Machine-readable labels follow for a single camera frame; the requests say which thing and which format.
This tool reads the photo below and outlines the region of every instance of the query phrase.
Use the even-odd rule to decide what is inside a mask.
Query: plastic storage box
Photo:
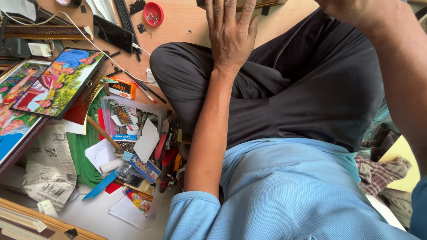
[[[136,102],[124,97],[120,97],[118,95],[105,96],[101,98],[101,107],[102,107],[102,114],[104,115],[105,131],[108,133],[108,135],[112,137],[115,134],[118,134],[118,132],[116,131],[116,124],[114,123],[110,115],[113,109],[111,108],[112,105],[108,103],[109,100],[115,101],[119,104],[131,106],[136,109],[141,109],[143,111],[151,112],[157,115],[158,117],[157,131],[159,133],[159,136],[161,136],[163,121],[167,117],[167,108],[156,105],[154,103],[145,104],[141,102]]]

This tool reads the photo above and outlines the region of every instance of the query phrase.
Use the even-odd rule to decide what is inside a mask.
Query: hand
[[[237,0],[205,0],[213,67],[220,72],[237,74],[254,49],[258,16],[251,20],[256,0],[245,0],[236,20]]]
[[[359,29],[371,28],[381,23],[390,9],[400,0],[315,0],[322,10],[341,22]]]
[[[29,68],[26,70],[28,75],[34,75],[37,71],[34,71],[33,69]]]

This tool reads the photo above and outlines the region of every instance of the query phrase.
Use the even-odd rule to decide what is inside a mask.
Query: light blue shirt
[[[337,145],[306,138],[235,146],[223,162],[223,205],[209,193],[175,195],[164,239],[417,239],[386,223],[372,207],[357,183],[354,157]],[[426,206],[427,198],[412,200]]]
[[[27,106],[28,109],[31,110],[31,111],[35,111],[36,109],[38,109],[40,107],[40,104],[36,103],[36,101],[46,100],[47,94],[48,94],[48,92],[44,92],[44,93],[39,94],[36,97],[34,97],[32,99],[32,101],[29,102],[29,104]]]

